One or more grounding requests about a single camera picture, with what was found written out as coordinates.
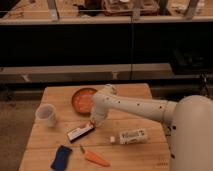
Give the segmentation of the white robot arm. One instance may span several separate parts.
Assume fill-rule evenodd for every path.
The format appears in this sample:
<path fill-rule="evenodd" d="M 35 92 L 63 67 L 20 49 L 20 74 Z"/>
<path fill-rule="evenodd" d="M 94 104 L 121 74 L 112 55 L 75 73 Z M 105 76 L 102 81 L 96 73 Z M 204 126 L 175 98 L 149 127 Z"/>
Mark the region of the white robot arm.
<path fill-rule="evenodd" d="M 106 84 L 92 97 L 92 122 L 98 125 L 110 109 L 164 123 L 171 128 L 170 171 L 213 171 L 213 100 L 190 95 L 179 102 L 137 99 L 116 94 Z"/>

